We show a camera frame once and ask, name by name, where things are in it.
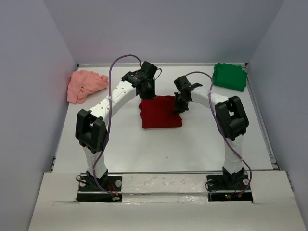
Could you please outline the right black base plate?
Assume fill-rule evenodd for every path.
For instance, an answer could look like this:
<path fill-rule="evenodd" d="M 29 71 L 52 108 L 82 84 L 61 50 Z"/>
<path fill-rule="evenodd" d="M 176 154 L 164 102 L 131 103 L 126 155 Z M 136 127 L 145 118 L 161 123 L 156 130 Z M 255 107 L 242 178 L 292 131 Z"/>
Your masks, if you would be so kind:
<path fill-rule="evenodd" d="M 209 202 L 228 201 L 253 201 L 251 188 L 248 187 L 249 179 L 245 175 L 234 185 L 227 185 L 223 181 L 223 175 L 207 175 L 205 189 L 208 191 Z"/>

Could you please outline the pink t shirt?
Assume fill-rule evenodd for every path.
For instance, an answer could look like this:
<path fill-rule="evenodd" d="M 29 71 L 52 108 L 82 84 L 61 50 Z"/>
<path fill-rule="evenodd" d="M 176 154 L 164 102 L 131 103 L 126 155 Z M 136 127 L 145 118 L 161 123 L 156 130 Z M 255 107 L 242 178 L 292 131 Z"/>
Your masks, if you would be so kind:
<path fill-rule="evenodd" d="M 74 71 L 67 89 L 67 101 L 83 104 L 85 99 L 98 91 L 108 88 L 108 76 L 93 71 Z"/>

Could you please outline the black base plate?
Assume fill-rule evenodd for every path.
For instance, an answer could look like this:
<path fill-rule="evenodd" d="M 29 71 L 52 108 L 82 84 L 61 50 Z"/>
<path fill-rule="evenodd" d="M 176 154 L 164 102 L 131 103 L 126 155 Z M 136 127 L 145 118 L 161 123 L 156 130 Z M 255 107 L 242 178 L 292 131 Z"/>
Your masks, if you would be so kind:
<path fill-rule="evenodd" d="M 208 191 L 209 202 L 228 201 L 253 201 L 251 188 L 248 187 L 249 179 L 245 175 L 234 185 L 227 185 L 223 181 L 223 175 L 207 175 L 205 189 Z"/>
<path fill-rule="evenodd" d="M 78 202 L 121 202 L 122 179 L 121 175 L 111 174 L 108 176 L 106 183 L 99 187 L 86 174 L 77 175 L 78 190 L 76 200 Z"/>

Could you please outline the folded green t shirt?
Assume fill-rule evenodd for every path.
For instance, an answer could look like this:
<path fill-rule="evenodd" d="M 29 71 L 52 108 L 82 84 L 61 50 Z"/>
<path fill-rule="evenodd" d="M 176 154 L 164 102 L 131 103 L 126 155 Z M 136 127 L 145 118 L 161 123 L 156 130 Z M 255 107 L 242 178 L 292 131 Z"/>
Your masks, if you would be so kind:
<path fill-rule="evenodd" d="M 246 87 L 247 72 L 239 65 L 217 63 L 212 75 L 215 86 L 243 92 Z"/>

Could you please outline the dark red t shirt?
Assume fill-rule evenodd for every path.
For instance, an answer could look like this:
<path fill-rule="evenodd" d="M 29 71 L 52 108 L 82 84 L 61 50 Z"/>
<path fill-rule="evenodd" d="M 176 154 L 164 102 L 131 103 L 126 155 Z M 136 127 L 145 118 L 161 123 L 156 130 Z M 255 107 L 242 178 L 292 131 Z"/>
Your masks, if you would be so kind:
<path fill-rule="evenodd" d="M 143 129 L 178 128 L 182 119 L 174 111 L 174 96 L 156 96 L 152 100 L 142 100 L 139 104 Z"/>

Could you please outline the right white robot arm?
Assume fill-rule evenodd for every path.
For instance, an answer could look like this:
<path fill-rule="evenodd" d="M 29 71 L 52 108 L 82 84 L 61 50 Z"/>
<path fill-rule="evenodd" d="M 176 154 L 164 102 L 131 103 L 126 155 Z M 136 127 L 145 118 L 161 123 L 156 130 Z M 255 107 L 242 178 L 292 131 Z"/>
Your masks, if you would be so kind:
<path fill-rule="evenodd" d="M 206 186 L 210 192 L 218 190 L 240 190 L 244 180 L 249 181 L 245 174 L 242 142 L 249 125 L 248 117 L 241 99 L 238 96 L 225 97 L 211 90 L 200 91 L 200 83 L 190 83 L 186 76 L 174 81 L 175 112 L 189 110 L 189 103 L 194 102 L 211 110 L 220 135 L 224 139 L 224 164 L 221 175 L 208 175 Z"/>

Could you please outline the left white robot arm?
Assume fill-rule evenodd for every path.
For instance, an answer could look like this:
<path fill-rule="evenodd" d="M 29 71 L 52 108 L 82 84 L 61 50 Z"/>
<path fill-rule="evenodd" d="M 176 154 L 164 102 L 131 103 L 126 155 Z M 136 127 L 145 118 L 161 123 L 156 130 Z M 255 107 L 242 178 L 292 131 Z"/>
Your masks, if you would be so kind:
<path fill-rule="evenodd" d="M 158 68 L 145 61 L 139 70 L 127 72 L 115 89 L 89 110 L 81 109 L 77 114 L 75 137 L 82 146 L 87 160 L 85 177 L 79 179 L 96 190 L 107 191 L 108 170 L 103 153 L 109 142 L 112 117 L 130 100 L 153 99 L 155 74 Z"/>

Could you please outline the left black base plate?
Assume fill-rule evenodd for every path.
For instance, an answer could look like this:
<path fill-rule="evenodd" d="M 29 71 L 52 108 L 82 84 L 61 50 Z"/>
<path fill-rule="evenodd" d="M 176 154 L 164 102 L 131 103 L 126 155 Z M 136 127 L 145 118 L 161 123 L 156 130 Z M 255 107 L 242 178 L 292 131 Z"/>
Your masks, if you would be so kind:
<path fill-rule="evenodd" d="M 121 202 L 122 179 L 121 175 L 111 174 L 108 176 L 106 183 L 99 187 L 86 174 L 77 175 L 78 190 L 76 200 L 78 202 Z"/>

